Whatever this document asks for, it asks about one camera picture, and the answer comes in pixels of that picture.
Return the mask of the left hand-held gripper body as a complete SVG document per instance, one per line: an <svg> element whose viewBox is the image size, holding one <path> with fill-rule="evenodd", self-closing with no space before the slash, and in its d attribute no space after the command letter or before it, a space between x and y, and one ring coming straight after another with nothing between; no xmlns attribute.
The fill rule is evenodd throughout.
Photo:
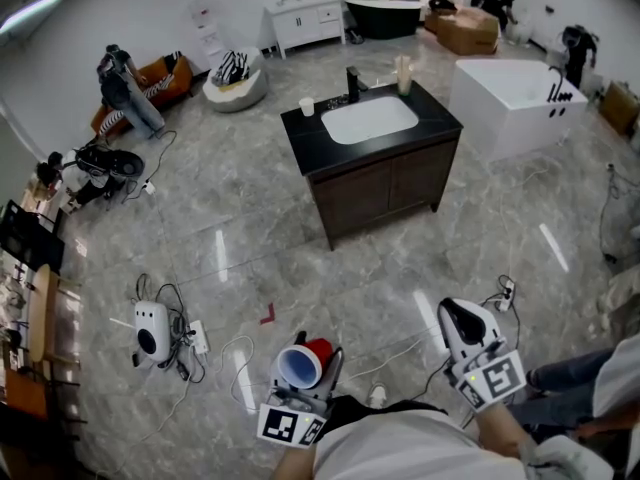
<svg viewBox="0 0 640 480"><path fill-rule="evenodd" d="M271 367L268 398L259 408L256 437L286 447L308 449L327 422L336 376L325 373L319 384L292 387Z"/></svg>

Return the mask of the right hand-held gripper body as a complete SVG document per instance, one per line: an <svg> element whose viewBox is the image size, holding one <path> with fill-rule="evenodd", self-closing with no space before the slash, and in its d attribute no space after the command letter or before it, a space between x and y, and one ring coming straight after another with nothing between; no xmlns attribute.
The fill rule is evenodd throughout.
<svg viewBox="0 0 640 480"><path fill-rule="evenodd" d="M452 356L446 376L473 412L484 411L526 384L519 352L503 336Z"/></svg>

